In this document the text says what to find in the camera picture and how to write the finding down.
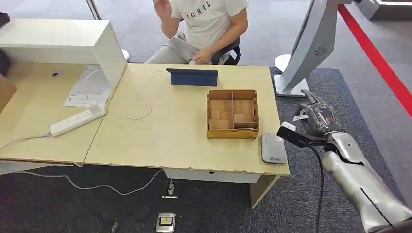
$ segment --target wooden box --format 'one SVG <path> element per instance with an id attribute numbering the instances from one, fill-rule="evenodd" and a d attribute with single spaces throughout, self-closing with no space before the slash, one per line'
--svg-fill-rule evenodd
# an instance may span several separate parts
<path id="1" fill-rule="evenodd" d="M 255 90 L 212 90 L 207 95 L 207 137 L 255 139 L 259 134 Z"/>
<path id="2" fill-rule="evenodd" d="M 6 107 L 16 88 L 0 74 L 0 113 Z"/>

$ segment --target blue tablet case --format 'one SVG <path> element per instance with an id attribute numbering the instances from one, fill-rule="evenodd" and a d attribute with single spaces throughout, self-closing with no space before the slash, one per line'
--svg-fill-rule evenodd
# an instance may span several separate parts
<path id="1" fill-rule="evenodd" d="M 170 85 L 217 86 L 217 70 L 166 69 L 170 73 Z"/>

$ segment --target white t-shirt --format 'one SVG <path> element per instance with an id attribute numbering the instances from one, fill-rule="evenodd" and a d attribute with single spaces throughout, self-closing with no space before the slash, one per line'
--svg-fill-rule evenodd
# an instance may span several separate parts
<path id="1" fill-rule="evenodd" d="M 248 0 L 170 0 L 172 17 L 187 24 L 187 41 L 204 49 L 222 37 L 230 28 L 231 16 L 247 7 Z"/>

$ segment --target gray pants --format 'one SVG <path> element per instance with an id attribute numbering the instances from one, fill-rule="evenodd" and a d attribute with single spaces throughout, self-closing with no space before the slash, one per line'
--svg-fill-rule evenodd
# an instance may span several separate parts
<path id="1" fill-rule="evenodd" d="M 179 33 L 177 36 L 170 38 L 168 42 L 145 63 L 195 64 L 195 61 L 192 59 L 198 51 L 198 48 L 186 41 L 184 33 Z M 219 64 L 224 64 L 228 58 L 229 54 L 226 54 L 219 60 Z"/>

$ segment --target desk drawer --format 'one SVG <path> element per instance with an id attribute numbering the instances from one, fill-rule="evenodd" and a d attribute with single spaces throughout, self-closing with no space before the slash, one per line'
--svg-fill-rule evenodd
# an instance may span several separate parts
<path id="1" fill-rule="evenodd" d="M 219 181 L 233 183 L 256 183 L 260 174 L 223 172 L 223 171 L 191 171 L 184 169 L 165 168 L 166 176 L 170 179 Z"/>

